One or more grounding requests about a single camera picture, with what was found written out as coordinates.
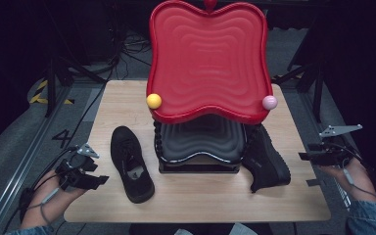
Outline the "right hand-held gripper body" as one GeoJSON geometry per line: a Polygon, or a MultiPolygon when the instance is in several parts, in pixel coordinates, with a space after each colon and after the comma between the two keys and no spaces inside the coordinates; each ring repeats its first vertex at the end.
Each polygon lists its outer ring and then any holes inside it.
{"type": "Polygon", "coordinates": [[[349,142],[347,134],[361,130],[362,125],[328,125],[319,133],[322,151],[309,151],[309,154],[320,154],[322,157],[311,162],[313,165],[337,165],[346,166],[350,160],[361,160],[359,151],[349,142]]]}

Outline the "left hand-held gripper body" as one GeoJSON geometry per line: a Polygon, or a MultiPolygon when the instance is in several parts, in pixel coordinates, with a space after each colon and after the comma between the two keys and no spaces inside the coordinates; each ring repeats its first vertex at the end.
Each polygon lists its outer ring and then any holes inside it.
{"type": "Polygon", "coordinates": [[[99,155],[90,147],[88,143],[76,147],[71,155],[63,159],[56,168],[56,173],[60,177],[59,184],[62,190],[69,188],[85,189],[86,183],[91,181],[87,178],[88,171],[93,172],[98,166],[94,160],[99,155]]]}

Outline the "black shoe with pale insole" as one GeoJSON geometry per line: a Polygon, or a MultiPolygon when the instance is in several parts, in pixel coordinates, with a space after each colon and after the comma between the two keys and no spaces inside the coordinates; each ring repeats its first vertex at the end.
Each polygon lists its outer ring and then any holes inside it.
{"type": "Polygon", "coordinates": [[[134,204],[148,201],[155,185],[142,157],[136,135],[126,126],[117,127],[111,138],[111,158],[127,198],[134,204]]]}

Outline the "red and black tiered rack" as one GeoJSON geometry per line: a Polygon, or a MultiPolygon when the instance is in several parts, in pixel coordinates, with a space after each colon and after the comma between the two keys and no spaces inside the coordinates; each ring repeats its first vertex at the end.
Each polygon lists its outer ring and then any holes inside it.
{"type": "Polygon", "coordinates": [[[247,2],[198,8],[166,0],[150,17],[146,100],[159,170],[236,172],[277,101],[265,59],[267,25],[247,2]]]}

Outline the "person's right hand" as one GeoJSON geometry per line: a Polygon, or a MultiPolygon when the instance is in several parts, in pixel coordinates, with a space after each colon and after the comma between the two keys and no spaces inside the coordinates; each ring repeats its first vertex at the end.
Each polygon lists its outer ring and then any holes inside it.
{"type": "Polygon", "coordinates": [[[344,167],[320,166],[319,169],[334,177],[342,186],[354,186],[357,183],[365,183],[369,177],[365,167],[357,159],[352,159],[344,167]]]}

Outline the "person's left hand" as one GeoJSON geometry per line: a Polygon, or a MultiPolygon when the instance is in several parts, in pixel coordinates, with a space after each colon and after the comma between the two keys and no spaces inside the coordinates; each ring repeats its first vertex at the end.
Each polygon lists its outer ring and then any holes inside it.
{"type": "Polygon", "coordinates": [[[86,190],[78,188],[62,190],[58,174],[50,170],[38,181],[31,204],[33,206],[42,204],[45,209],[63,212],[84,193],[86,190]]]}

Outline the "yellow and black floor tape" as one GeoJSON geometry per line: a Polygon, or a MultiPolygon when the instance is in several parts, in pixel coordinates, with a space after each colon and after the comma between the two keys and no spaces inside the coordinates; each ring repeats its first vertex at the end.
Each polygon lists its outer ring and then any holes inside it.
{"type": "Polygon", "coordinates": [[[29,103],[30,104],[34,104],[34,103],[39,103],[39,104],[48,104],[49,101],[47,98],[42,98],[41,95],[42,95],[42,92],[44,91],[44,89],[46,88],[48,84],[48,81],[46,79],[43,79],[39,85],[37,86],[34,94],[32,95],[32,97],[30,98],[29,100],[29,103]]]}

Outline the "black tripod stand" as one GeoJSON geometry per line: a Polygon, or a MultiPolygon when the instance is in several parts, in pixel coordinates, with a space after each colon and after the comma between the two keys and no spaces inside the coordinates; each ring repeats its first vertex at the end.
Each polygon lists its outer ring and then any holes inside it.
{"type": "Polygon", "coordinates": [[[74,57],[66,59],[63,56],[62,51],[68,51],[69,46],[65,43],[63,35],[59,32],[58,26],[54,22],[54,19],[46,5],[46,0],[36,1],[41,4],[41,9],[43,11],[40,20],[44,26],[41,26],[40,28],[43,30],[44,48],[46,49],[46,53],[48,54],[49,58],[46,69],[48,103],[47,113],[45,115],[48,118],[55,112],[57,105],[59,104],[59,101],[57,100],[56,80],[59,80],[62,86],[67,87],[70,87],[74,83],[69,68],[73,68],[79,73],[88,76],[96,83],[105,84],[107,80],[80,65],[75,61],[74,57]]]}

